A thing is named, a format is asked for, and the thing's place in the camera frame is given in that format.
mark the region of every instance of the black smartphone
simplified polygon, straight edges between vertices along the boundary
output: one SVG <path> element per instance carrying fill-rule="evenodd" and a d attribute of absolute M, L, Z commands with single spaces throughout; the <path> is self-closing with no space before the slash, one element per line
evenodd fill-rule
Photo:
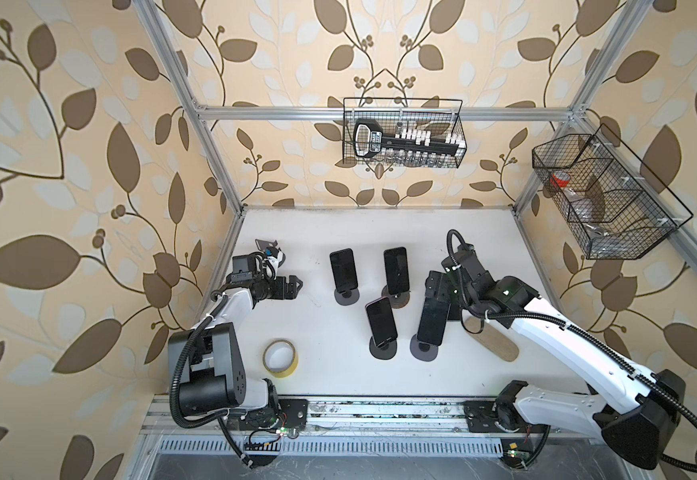
<path fill-rule="evenodd" d="M 330 254 L 332 276 L 338 293 L 347 293 L 359 288 L 356 279 L 356 264 L 353 262 L 353 250 L 347 248 Z"/>
<path fill-rule="evenodd" d="M 423 312 L 420 314 L 420 326 L 417 328 L 417 340 L 439 346 L 444 338 L 447 326 L 449 302 L 442 302 L 432 297 L 423 300 Z"/>
<path fill-rule="evenodd" d="M 386 285 L 389 295 L 410 291 L 410 271 L 407 269 L 407 249 L 403 246 L 383 252 L 386 264 Z"/>
<path fill-rule="evenodd" d="M 391 301 L 388 297 L 375 300 L 364 307 L 367 311 L 367 319 L 370 320 L 372 330 L 372 340 L 375 346 L 382 349 L 398 337 L 396 322 L 393 321 L 393 311 Z"/>

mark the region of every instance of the round phone stand base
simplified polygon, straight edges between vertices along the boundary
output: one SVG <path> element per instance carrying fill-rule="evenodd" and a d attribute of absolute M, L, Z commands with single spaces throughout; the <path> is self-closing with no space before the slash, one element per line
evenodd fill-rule
<path fill-rule="evenodd" d="M 412 335 L 412 340 L 410 340 L 410 353 L 412 356 L 418 360 L 424 362 L 430 362 L 431 360 L 437 358 L 439 354 L 439 347 L 436 345 L 431 345 L 430 343 L 423 343 L 417 340 L 417 333 Z"/>
<path fill-rule="evenodd" d="M 372 337 L 370 337 L 370 353 L 376 359 L 378 359 L 378 360 L 391 360 L 391 359 L 393 359 L 393 356 L 396 355 L 396 350 L 397 350 L 396 340 L 389 342 L 385 347 L 383 347 L 382 349 L 379 349 L 379 348 L 377 348 L 377 346 L 375 346 L 375 340 Z"/>
<path fill-rule="evenodd" d="M 381 296 L 387 297 L 391 301 L 391 308 L 401 308 L 410 302 L 410 292 L 402 292 L 398 295 L 388 294 L 388 285 L 383 287 Z"/>
<path fill-rule="evenodd" d="M 335 290 L 335 301 L 343 306 L 353 305 L 359 301 L 359 290 L 352 290 L 348 293 L 349 296 L 344 296 L 343 293 L 338 293 L 338 291 Z"/>

